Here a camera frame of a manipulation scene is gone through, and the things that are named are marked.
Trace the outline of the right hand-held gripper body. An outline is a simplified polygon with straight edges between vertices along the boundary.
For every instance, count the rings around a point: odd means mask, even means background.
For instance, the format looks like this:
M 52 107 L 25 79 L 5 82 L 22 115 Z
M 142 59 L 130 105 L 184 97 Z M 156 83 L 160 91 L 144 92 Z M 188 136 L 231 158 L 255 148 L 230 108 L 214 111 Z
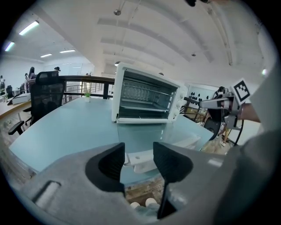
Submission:
M 242 111 L 242 104 L 250 97 L 245 80 L 240 79 L 229 88 L 221 88 L 216 100 L 216 109 L 213 110 L 213 120 L 224 122 L 227 128 L 236 129 L 238 114 Z

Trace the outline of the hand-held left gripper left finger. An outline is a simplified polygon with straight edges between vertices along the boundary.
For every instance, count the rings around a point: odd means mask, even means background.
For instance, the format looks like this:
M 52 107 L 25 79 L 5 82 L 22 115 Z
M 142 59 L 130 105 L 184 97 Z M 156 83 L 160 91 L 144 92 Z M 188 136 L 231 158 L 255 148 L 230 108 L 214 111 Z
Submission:
M 64 156 L 27 182 L 20 201 L 43 223 L 136 223 L 120 173 L 124 143 Z

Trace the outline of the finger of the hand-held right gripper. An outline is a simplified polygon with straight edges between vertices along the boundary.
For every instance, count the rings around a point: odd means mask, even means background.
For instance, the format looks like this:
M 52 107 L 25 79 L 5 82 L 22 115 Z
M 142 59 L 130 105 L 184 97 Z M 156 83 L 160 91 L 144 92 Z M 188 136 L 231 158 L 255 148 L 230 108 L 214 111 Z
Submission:
M 200 101 L 198 103 L 200 108 L 205 109 L 222 109 L 229 108 L 229 99 L 228 98 L 217 98 L 212 100 Z

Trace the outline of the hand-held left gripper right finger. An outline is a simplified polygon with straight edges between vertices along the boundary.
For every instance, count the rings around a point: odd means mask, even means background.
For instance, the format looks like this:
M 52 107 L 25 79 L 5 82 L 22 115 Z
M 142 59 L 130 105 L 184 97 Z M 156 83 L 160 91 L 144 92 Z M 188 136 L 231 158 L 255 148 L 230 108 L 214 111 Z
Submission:
M 157 218 L 164 219 L 189 206 L 227 160 L 228 154 L 215 154 L 153 143 L 153 161 L 164 180 Z

